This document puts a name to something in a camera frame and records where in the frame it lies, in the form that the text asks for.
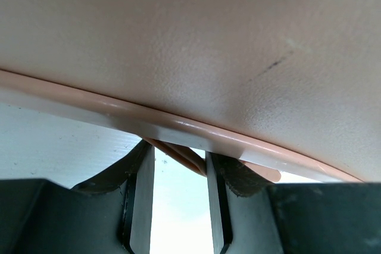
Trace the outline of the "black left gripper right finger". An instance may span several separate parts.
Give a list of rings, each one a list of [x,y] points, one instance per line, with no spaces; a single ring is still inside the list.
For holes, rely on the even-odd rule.
[[[208,152],[215,253],[379,253],[380,184],[275,184]]]

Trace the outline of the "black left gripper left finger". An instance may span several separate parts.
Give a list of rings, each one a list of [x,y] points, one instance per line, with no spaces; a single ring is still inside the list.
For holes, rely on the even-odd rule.
[[[1,181],[2,253],[149,253],[154,148],[68,189],[46,179]]]

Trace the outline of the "pink hard-shell suitcase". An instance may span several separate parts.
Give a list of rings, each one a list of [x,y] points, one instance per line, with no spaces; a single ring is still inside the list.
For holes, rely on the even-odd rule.
[[[1,100],[380,180],[380,0],[1,0]]]

